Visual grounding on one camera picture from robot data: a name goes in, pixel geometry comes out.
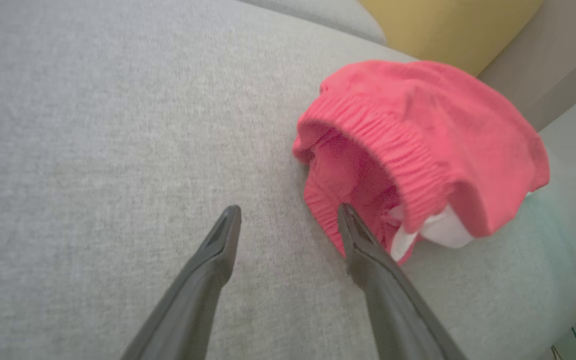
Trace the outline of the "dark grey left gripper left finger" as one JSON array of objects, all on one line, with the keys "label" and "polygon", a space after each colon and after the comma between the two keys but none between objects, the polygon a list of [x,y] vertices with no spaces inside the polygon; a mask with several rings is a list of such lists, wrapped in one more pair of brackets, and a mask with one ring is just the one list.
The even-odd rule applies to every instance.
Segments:
[{"label": "dark grey left gripper left finger", "polygon": [[218,300],[233,275],[241,225],[241,208],[225,208],[120,360],[205,360]]}]

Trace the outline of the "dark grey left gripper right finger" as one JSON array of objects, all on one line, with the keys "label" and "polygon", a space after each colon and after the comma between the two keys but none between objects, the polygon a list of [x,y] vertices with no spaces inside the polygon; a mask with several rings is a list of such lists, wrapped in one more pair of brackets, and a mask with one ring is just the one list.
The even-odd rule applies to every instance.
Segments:
[{"label": "dark grey left gripper right finger", "polygon": [[467,360],[352,205],[339,205],[337,223],[347,270],[365,294],[380,360]]}]

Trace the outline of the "red elastic waist shorts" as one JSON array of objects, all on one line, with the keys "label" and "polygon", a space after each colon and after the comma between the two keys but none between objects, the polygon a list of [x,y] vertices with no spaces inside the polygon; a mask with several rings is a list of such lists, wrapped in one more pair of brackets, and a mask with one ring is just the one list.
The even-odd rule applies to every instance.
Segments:
[{"label": "red elastic waist shorts", "polygon": [[493,235],[550,182],[535,128],[448,64],[348,64],[323,80],[296,129],[305,203],[342,256],[342,204],[403,264],[421,240],[459,249]]}]

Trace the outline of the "wide yellow sofa back cushion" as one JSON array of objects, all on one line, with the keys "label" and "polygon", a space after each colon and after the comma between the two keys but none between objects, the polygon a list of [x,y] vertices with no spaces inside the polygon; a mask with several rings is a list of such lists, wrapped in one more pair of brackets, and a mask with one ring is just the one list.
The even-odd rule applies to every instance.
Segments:
[{"label": "wide yellow sofa back cushion", "polygon": [[389,48],[477,76],[535,16],[544,0],[358,0]]}]

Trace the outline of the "long grey sofa seat cushion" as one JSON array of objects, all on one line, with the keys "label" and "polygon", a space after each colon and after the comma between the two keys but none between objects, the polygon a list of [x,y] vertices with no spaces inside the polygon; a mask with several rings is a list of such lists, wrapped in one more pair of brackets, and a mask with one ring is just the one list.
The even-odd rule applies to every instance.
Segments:
[{"label": "long grey sofa seat cushion", "polygon": [[239,2],[387,45],[386,35],[358,0],[238,0]]}]

